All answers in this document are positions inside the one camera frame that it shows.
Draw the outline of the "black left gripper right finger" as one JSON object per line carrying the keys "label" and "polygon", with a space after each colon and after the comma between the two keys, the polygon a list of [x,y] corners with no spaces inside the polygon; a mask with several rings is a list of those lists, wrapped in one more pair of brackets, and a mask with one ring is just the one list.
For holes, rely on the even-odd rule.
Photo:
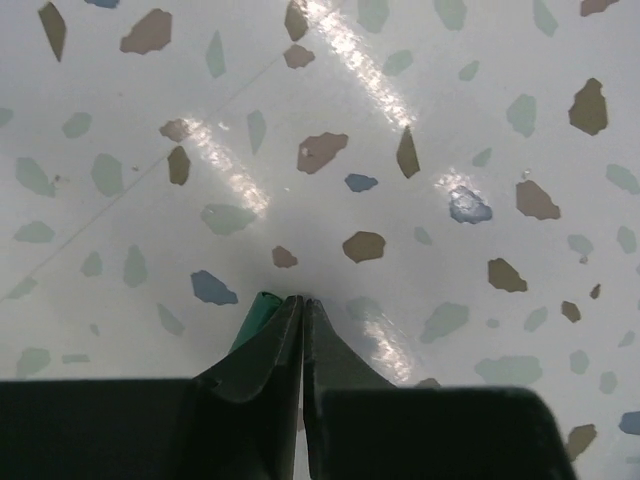
{"label": "black left gripper right finger", "polygon": [[314,479],[573,479],[556,421],[519,387],[397,387],[303,313],[303,415]]}

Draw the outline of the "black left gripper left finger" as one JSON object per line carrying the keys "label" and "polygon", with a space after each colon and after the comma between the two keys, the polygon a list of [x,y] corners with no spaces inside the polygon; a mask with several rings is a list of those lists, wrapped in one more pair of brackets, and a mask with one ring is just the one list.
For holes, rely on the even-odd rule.
{"label": "black left gripper left finger", "polygon": [[289,479],[304,300],[193,378],[5,381],[5,479]]}

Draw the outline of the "white green-capped pen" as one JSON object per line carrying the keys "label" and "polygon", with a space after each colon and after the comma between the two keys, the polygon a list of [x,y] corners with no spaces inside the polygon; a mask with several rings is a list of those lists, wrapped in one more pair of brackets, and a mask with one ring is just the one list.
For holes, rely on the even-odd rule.
{"label": "white green-capped pen", "polygon": [[236,335],[229,353],[234,352],[248,340],[259,333],[269,322],[273,314],[280,308],[283,300],[272,293],[259,292],[249,308],[244,321]]}

